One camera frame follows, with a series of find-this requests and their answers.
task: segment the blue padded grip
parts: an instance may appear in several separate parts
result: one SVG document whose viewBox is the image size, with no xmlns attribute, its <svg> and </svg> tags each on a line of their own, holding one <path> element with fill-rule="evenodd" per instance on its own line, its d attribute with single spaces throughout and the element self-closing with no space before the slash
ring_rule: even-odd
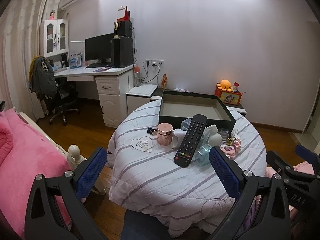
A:
<svg viewBox="0 0 320 240">
<path fill-rule="evenodd" d="M 303 147 L 302 145 L 297 145 L 295 151 L 296 155 L 307 161 L 309 164 L 316 165 L 318 163 L 316 154 L 308 150 L 307 148 Z"/>
<path fill-rule="evenodd" d="M 241 195 L 240 181 L 214 147 L 210 150 L 209 160 L 228 195 L 237 200 Z"/>
<path fill-rule="evenodd" d="M 97 181 L 100 172 L 107 163 L 107 152 L 104 148 L 97 153 L 86 170 L 82 173 L 76 185 L 76 196 L 78 199 L 87 197 Z"/>
</svg>

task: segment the heart pattern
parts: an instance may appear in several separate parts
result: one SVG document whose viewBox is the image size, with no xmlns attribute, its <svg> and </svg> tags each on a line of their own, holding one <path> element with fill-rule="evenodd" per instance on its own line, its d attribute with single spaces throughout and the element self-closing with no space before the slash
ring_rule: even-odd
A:
<svg viewBox="0 0 320 240">
<path fill-rule="evenodd" d="M 151 153 L 152 140 L 148 136 L 141 137 L 139 140 L 133 139 L 131 146 L 139 151 Z"/>
</svg>

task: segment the pink jar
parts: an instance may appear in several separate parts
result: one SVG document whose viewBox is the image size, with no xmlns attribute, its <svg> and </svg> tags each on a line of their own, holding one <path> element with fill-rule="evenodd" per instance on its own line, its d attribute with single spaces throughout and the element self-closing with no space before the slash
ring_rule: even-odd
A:
<svg viewBox="0 0 320 240">
<path fill-rule="evenodd" d="M 169 123 L 161 123 L 157 128 L 157 142 L 160 145 L 169 145 L 172 142 L 173 127 Z"/>
</svg>

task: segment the red box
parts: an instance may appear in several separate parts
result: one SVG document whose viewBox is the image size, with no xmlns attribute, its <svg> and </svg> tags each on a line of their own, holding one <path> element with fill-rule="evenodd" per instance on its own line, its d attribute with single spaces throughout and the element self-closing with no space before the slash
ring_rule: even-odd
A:
<svg viewBox="0 0 320 240">
<path fill-rule="evenodd" d="M 216 91 L 214 93 L 215 96 L 218 96 L 223 103 L 236 105 L 240 104 L 241 93 L 233 93 L 228 91 L 222 91 L 216 87 Z"/>
</svg>

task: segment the computer monitor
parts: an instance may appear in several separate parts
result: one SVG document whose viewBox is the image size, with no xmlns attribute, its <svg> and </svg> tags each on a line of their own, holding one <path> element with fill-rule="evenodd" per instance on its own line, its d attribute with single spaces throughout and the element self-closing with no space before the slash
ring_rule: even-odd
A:
<svg viewBox="0 0 320 240">
<path fill-rule="evenodd" d="M 100 59 L 101 62 L 106 62 L 111 57 L 112 40 L 114 33 L 109 33 L 85 40 L 84 60 Z"/>
</svg>

